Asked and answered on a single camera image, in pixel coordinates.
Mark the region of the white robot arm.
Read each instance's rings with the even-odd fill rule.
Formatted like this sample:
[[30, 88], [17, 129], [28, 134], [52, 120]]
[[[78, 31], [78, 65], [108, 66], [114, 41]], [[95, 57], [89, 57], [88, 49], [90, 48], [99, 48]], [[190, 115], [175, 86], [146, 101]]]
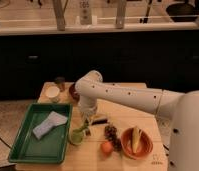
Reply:
[[78, 107], [85, 116], [103, 99], [172, 120], [168, 171], [199, 171], [199, 90], [180, 93], [162, 89], [122, 87], [103, 82], [92, 70], [75, 83]]

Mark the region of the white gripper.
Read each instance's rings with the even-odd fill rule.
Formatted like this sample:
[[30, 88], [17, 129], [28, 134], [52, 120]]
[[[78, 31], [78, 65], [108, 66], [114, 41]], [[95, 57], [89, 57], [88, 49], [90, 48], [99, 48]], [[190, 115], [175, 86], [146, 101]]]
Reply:
[[97, 100], [91, 98], [81, 98], [78, 103], [78, 108], [82, 114], [84, 121], [91, 123], [91, 117], [96, 114]]

